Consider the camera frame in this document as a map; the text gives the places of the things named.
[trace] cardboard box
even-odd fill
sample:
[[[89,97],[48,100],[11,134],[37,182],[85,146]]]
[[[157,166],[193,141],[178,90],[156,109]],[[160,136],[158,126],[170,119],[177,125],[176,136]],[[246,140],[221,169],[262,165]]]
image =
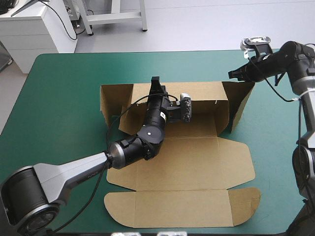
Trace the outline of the cardboard box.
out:
[[[245,144],[219,138],[231,120],[233,129],[253,88],[251,83],[162,83],[169,94],[192,98],[192,122],[168,123],[161,150],[121,170],[110,169],[107,181],[133,192],[109,193],[106,209],[133,228],[231,227],[247,221],[260,201],[257,188],[230,189],[255,177]],[[103,85],[101,110],[107,123],[150,84]],[[141,127],[146,100],[121,117],[119,129],[130,135]]]

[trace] cardboard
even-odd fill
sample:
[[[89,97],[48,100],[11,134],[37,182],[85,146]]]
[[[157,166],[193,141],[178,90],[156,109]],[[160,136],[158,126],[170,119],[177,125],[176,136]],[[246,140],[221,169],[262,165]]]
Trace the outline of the cardboard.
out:
[[[247,221],[260,201],[257,188],[229,189],[255,177],[245,144],[218,137],[232,118],[238,123],[253,84],[233,82],[162,83],[169,94],[192,98],[192,122],[168,123],[161,150],[121,170],[110,169],[107,181],[135,192],[109,193],[106,209],[133,228],[231,227]],[[119,115],[150,84],[101,87],[106,122]],[[119,129],[136,133],[146,100],[121,117]]]

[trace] green table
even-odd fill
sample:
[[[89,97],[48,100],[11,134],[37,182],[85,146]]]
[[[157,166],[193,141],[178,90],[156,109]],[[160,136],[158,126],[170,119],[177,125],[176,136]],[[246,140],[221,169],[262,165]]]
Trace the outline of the green table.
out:
[[[61,164],[106,149],[106,125],[99,111],[102,84],[228,80],[227,72],[246,63],[240,51],[48,54],[35,61],[0,136],[0,181],[14,170],[39,162]],[[278,90],[293,93],[287,78]],[[261,190],[260,206],[234,228],[183,229],[189,233],[279,233],[302,206],[291,166],[297,140],[297,103],[283,103],[266,83],[257,84],[236,130],[221,137],[249,146],[256,171],[238,187]],[[112,140],[121,136],[115,132]],[[75,188],[66,209],[51,224],[69,219],[90,196],[96,178]],[[125,191],[103,178],[91,205],[63,232],[130,232],[107,213],[103,197]],[[137,229],[157,232],[159,229]]]

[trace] white floor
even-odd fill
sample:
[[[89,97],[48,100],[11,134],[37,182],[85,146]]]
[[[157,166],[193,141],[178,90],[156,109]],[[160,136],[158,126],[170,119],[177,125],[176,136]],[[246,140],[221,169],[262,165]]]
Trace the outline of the white floor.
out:
[[[108,12],[107,0],[86,0],[95,14]],[[122,10],[139,8],[122,0]],[[141,23],[94,26],[79,35],[76,53],[239,49],[244,37],[267,35],[272,47],[289,40],[315,42],[315,0],[146,0],[148,31]],[[24,84],[16,64],[0,72],[0,132]]]

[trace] silver robotic arm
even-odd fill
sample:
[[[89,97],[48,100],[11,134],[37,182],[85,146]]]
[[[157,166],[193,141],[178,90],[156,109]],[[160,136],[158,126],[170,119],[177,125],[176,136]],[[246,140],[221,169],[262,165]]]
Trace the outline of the silver robotic arm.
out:
[[[66,205],[71,189],[111,167],[121,169],[155,157],[164,140],[167,122],[190,122],[191,99],[182,93],[180,101],[151,80],[143,126],[133,136],[112,143],[107,151],[83,159],[50,165],[39,163],[17,170],[0,185],[0,236],[46,236],[45,227]]]

